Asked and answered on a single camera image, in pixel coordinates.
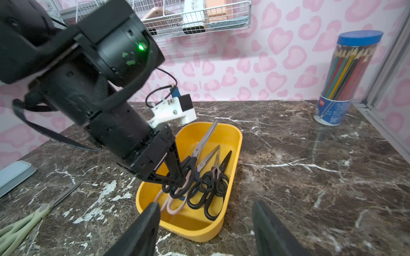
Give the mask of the pink kitchen scissors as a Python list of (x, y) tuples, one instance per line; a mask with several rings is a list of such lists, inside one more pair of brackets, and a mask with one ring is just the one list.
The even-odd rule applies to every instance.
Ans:
[(160, 211), (166, 211), (170, 215), (176, 215), (180, 213), (180, 211), (184, 208), (187, 202), (187, 198), (185, 196), (186, 191), (185, 189), (190, 189), (192, 180), (191, 178), (195, 179), (195, 176), (192, 174), (192, 171), (189, 171), (185, 177), (184, 185), (181, 188), (176, 188), (174, 194), (182, 195), (177, 196), (177, 198), (171, 197), (171, 191), (167, 193), (167, 198), (165, 199), (164, 203), (160, 207)]

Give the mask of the cream green handled scissors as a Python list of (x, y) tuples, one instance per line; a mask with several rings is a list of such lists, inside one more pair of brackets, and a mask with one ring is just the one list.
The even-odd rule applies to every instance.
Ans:
[(25, 218), (16, 221), (1, 229), (1, 256), (10, 256), (22, 243), (31, 230), (70, 193), (75, 191), (82, 183), (72, 185), (63, 191), (51, 202), (46, 203)]

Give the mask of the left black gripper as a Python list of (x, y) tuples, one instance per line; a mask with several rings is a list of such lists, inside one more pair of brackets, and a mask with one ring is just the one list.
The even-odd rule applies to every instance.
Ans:
[(139, 179), (176, 187), (184, 184), (171, 129), (164, 125), (152, 129), (128, 103), (93, 113), (84, 128), (95, 144), (109, 150), (118, 165)]

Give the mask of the all black scissors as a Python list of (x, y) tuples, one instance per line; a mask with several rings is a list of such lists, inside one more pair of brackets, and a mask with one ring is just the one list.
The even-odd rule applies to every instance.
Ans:
[(205, 200), (204, 206), (205, 216), (207, 217), (207, 219), (211, 221), (215, 221), (219, 216), (219, 213), (216, 216), (213, 216), (209, 213), (211, 203), (215, 196), (221, 197), (223, 201), (225, 200), (226, 192), (230, 182), (229, 178), (225, 174), (225, 170), (231, 159), (232, 151), (229, 151), (229, 153), (225, 156), (222, 163), (220, 163), (219, 155), (220, 154), (218, 153), (215, 158), (215, 163), (212, 169), (202, 176), (205, 177), (206, 180), (211, 181), (212, 184), (211, 191), (209, 192), (209, 196), (207, 196), (207, 199)]

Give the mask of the yellow plastic storage box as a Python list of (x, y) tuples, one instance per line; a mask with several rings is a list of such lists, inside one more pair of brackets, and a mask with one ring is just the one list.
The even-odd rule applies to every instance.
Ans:
[(158, 203), (160, 226), (195, 242), (208, 242), (222, 229), (239, 160), (242, 133), (233, 125), (195, 122), (176, 135), (181, 159), (194, 157), (194, 169), (183, 183), (185, 194), (172, 198), (162, 186), (143, 182), (136, 207), (143, 212)]

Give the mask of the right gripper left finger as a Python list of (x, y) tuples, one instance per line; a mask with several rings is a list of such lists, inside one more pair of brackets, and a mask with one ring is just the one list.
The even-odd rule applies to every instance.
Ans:
[(159, 223), (159, 204), (156, 202), (150, 203), (126, 232), (105, 253), (105, 256), (154, 255)]

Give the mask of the black handled medium scissors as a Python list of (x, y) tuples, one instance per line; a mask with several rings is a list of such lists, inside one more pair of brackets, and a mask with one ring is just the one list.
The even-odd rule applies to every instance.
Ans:
[(193, 203), (190, 201), (190, 199), (191, 199), (193, 196), (191, 196), (190, 199), (189, 199), (189, 201), (187, 202), (187, 204), (189, 205), (189, 207), (190, 207), (191, 209), (197, 210), (197, 209), (201, 208), (201, 207), (205, 204), (205, 200), (207, 199), (207, 196), (209, 196), (209, 192), (211, 191), (212, 184), (211, 184), (211, 181), (206, 180), (205, 177), (201, 177), (200, 180), (199, 180), (199, 185), (194, 185), (193, 187), (194, 187), (194, 188), (197, 187), (197, 188), (199, 189), (198, 192), (203, 193), (203, 196), (202, 196), (201, 200), (199, 201), (199, 203), (193, 204)]

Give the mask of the black handled steel scissors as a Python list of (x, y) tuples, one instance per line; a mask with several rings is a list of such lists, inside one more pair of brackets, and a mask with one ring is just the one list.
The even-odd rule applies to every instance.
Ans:
[(209, 138), (211, 137), (212, 133), (215, 131), (217, 127), (218, 122), (215, 121), (211, 127), (208, 129), (206, 134), (203, 136), (203, 138), (200, 140), (198, 143), (197, 147), (193, 151), (193, 153), (188, 156), (185, 160), (182, 162), (183, 166), (183, 173), (185, 174), (185, 183), (182, 187), (176, 187), (176, 186), (169, 186), (169, 187), (162, 187), (162, 191), (164, 193), (169, 194), (169, 196), (172, 199), (180, 199), (182, 198), (191, 188), (193, 183), (196, 181), (197, 178), (199, 178), (199, 173), (201, 169), (205, 166), (203, 164), (200, 167), (197, 167), (197, 163), (199, 160), (199, 156), (208, 142)]

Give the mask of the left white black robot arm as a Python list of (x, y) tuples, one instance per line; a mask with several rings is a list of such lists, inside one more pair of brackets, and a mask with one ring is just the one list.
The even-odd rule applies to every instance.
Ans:
[(1, 2), (1, 81), (35, 77), (24, 100), (13, 100), (14, 114), (25, 122), (25, 111), (60, 111), (88, 133), (91, 147), (27, 125), (76, 149), (106, 148), (140, 180), (180, 187), (185, 175), (172, 130), (147, 123), (128, 104), (163, 62), (126, 1), (109, 1), (65, 29), (36, 1)]

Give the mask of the blue handled scissors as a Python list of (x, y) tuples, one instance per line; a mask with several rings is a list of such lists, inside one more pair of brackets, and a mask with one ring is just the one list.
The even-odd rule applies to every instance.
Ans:
[[(205, 164), (204, 167), (206, 167), (206, 165), (210, 162), (210, 160), (213, 158), (214, 155), (217, 156), (217, 154), (220, 153), (220, 145), (216, 146), (200, 163), (197, 163), (197, 167), (202, 166), (203, 164)], [(194, 196), (197, 192), (198, 192), (198, 188), (197, 187), (193, 187), (194, 185), (199, 185), (199, 180), (200, 180), (200, 176), (199, 178), (196, 179), (196, 181), (193, 183), (193, 185), (191, 186), (190, 190), (185, 194), (186, 198), (187, 198), (187, 202), (189, 201), (191, 196)]]

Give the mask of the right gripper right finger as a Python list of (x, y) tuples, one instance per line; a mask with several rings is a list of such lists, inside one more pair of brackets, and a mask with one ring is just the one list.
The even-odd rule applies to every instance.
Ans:
[(254, 202), (252, 219), (259, 256), (310, 255), (263, 201)]

